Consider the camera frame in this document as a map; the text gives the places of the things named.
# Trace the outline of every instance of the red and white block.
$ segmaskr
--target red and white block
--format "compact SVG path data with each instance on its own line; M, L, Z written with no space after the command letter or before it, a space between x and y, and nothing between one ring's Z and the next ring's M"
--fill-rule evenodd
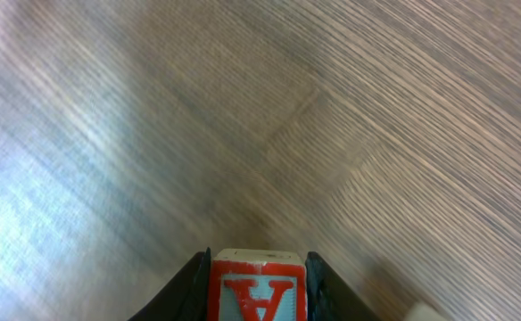
M296 253L221 251L211 264L208 321L306 321L306 268Z

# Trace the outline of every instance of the wooden surface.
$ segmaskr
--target wooden surface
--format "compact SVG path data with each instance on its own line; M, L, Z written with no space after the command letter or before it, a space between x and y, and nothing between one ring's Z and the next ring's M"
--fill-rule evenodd
M206 246L521 320L521 0L0 0L0 320L125 319Z

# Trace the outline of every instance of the red block border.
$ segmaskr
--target red block border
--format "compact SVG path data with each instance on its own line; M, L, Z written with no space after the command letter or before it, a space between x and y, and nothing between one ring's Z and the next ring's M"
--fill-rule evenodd
M280 263L252 264L225 260L215 260L211 264L207 321L219 321L221 277L225 274L296 277L296 321L306 321L306 281L303 266Z

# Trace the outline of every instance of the wooden block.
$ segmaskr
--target wooden block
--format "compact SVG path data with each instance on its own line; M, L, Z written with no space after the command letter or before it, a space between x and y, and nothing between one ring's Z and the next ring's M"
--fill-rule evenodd
M306 268L296 253L225 249L211 265L208 321L305 321Z

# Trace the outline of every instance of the red letter a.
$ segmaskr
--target red letter a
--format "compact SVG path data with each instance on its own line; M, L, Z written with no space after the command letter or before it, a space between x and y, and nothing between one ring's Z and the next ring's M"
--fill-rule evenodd
M280 304L283 294L286 290L292 289L294 283L292 281L270 281L269 286L275 289L270 300L254 300L251 298L249 288L256 286L254 280L225 280L225 286L233 289L244 321L260 321L257 308L266 309L262 321L272 321L277 313L278 305Z

